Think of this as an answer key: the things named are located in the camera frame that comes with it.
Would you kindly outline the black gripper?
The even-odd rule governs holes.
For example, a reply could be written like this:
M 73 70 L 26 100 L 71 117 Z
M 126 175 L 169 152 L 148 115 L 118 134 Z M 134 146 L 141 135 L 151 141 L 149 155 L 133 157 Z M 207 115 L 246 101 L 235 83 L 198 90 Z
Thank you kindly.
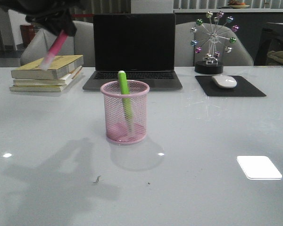
M 27 22 L 44 28 L 54 35 L 64 31 L 75 36 L 77 28 L 72 21 L 70 8 L 82 7 L 80 0 L 0 0 L 0 8 L 26 15 Z

